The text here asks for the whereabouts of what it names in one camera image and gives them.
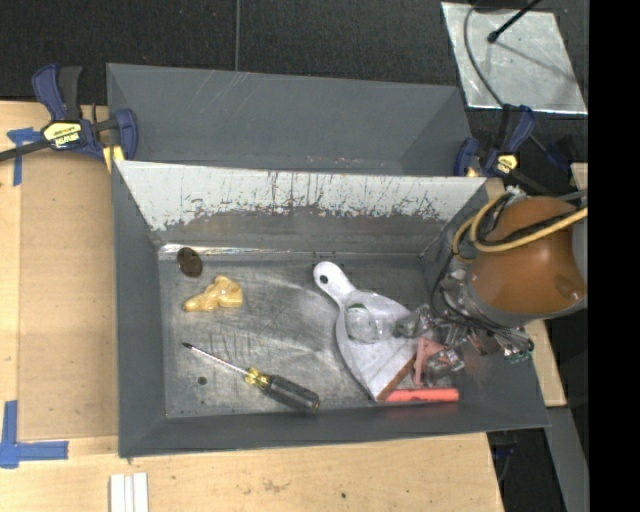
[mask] bin floor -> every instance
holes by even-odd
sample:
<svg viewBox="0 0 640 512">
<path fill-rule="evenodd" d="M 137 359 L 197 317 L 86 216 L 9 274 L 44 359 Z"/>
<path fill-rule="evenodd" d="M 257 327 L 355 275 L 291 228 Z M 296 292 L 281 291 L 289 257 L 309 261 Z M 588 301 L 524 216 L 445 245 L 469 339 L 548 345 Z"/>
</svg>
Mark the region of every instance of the bin floor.
<svg viewBox="0 0 640 512">
<path fill-rule="evenodd" d="M 182 342 L 242 368 L 256 367 L 304 385 L 320 395 L 323 409 L 372 406 L 336 344 L 338 307 L 313 281 L 313 268 L 322 260 L 341 265 L 356 287 L 409 309 L 427 300 L 423 266 L 414 254 L 232 251 L 202 259 L 204 270 L 197 279 L 182 274 L 171 255 L 159 262 L 170 418 L 287 410 L 240 374 L 186 350 Z M 185 312 L 184 302 L 221 274 L 242 286 L 243 306 Z"/>
</svg>

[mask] gold object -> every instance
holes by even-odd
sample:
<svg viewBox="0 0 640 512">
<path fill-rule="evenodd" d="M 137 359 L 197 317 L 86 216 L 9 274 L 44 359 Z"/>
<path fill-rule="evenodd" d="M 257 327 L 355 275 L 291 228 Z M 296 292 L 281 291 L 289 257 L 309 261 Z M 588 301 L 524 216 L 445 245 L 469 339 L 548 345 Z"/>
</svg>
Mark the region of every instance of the gold object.
<svg viewBox="0 0 640 512">
<path fill-rule="evenodd" d="M 269 379 L 263 373 L 260 373 L 256 368 L 249 368 L 247 374 L 244 376 L 244 381 L 247 384 L 258 386 L 259 388 L 266 388 L 269 384 Z"/>
<path fill-rule="evenodd" d="M 242 306 L 242 288 L 226 276 L 218 276 L 204 293 L 191 297 L 184 303 L 185 311 L 213 311 L 217 308 Z"/>
<path fill-rule="evenodd" d="M 473 167 L 469 167 L 467 169 L 467 173 L 465 174 L 465 177 L 467 178 L 478 178 L 479 176 L 480 176 L 480 173 L 476 171 Z"/>
<path fill-rule="evenodd" d="M 498 163 L 496 164 L 498 170 L 509 174 L 516 167 L 518 167 L 518 159 L 515 155 L 500 155 L 498 157 Z"/>
</svg>

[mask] metal plate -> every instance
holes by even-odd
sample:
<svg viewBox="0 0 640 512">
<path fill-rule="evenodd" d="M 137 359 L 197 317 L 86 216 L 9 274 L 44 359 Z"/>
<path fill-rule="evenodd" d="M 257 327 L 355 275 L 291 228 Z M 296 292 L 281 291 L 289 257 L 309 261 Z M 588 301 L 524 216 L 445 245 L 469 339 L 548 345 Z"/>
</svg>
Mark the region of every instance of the metal plate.
<svg viewBox="0 0 640 512">
<path fill-rule="evenodd" d="M 442 4 L 460 81 L 470 107 L 499 108 L 474 69 L 464 42 L 465 18 L 472 7 Z M 494 44 L 487 36 L 517 11 L 473 12 L 468 22 L 469 50 L 502 103 L 527 105 L 540 112 L 586 114 L 580 88 L 552 13 L 530 11 Z"/>
</svg>

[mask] yellow cable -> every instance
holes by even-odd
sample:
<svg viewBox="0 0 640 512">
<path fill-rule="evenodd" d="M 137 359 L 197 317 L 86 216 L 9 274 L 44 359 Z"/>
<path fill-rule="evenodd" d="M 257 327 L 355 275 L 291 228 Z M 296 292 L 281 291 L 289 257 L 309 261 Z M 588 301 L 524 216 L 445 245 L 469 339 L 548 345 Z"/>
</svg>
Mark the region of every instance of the yellow cable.
<svg viewBox="0 0 640 512">
<path fill-rule="evenodd" d="M 518 240 L 514 240 L 513 242 L 506 242 L 504 244 L 500 244 L 500 245 L 485 245 L 482 242 L 480 242 L 478 240 L 478 226 L 480 225 L 480 222 L 482 221 L 482 218 L 484 217 L 484 215 L 486 215 L 487 211 L 499 200 L 500 198 L 494 199 L 493 201 L 490 201 L 489 203 L 487 203 L 479 212 L 478 214 L 473 218 L 473 222 L 471 224 L 471 242 L 473 243 L 473 245 L 476 247 L 476 249 L 478 249 L 479 251 L 482 252 L 502 252 L 502 251 L 508 251 L 510 249 L 515 249 L 517 247 L 522 247 L 523 245 L 526 244 L 530 244 L 531 242 L 535 242 L 536 240 L 540 240 L 541 238 L 544 238 L 545 236 L 549 236 L 552 233 L 555 233 L 556 231 L 559 231 L 563 228 L 566 228 L 567 226 L 570 226 L 571 224 L 578 222 L 581 219 L 584 219 L 587 215 L 588 215 L 588 208 L 583 208 L 582 210 L 578 210 L 577 212 L 573 213 L 572 215 L 570 215 L 569 217 L 559 220 L 558 222 L 556 222 L 555 224 L 552 224 L 551 226 L 548 226 L 546 228 L 540 229 L 539 231 L 536 231 L 535 233 L 532 233 L 531 235 L 525 236 L 523 238 L 520 238 Z"/>
</svg>

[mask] wooden board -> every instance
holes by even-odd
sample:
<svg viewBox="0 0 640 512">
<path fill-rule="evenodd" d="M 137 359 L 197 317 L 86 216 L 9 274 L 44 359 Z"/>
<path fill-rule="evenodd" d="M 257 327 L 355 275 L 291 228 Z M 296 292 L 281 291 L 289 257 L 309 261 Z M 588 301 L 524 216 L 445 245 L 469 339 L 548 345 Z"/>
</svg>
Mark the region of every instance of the wooden board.
<svg viewBox="0 0 640 512">
<path fill-rule="evenodd" d="M 37 103 L 3 102 L 1 112 L 1 134 L 39 129 L 49 119 Z M 100 107 L 99 118 L 105 115 Z M 3 149 L 12 146 L 3 142 Z M 113 230 L 105 166 L 42 150 L 23 158 L 20 187 L 12 186 L 13 161 L 3 162 L 1 170 L 7 243 L 0 268 L 7 279 L 1 285 L 0 332 L 7 340 L 0 375 L 7 383 L 2 398 L 15 399 L 19 252 L 19 439 L 115 434 Z"/>
<path fill-rule="evenodd" d="M 115 438 L 107 442 L 113 448 Z M 92 444 L 71 441 L 66 462 L 33 462 L 3 472 L 4 509 L 106 510 L 111 474 L 147 472 L 152 512 L 503 510 L 482 434 L 130 463 L 113 454 L 90 455 Z"/>
</svg>

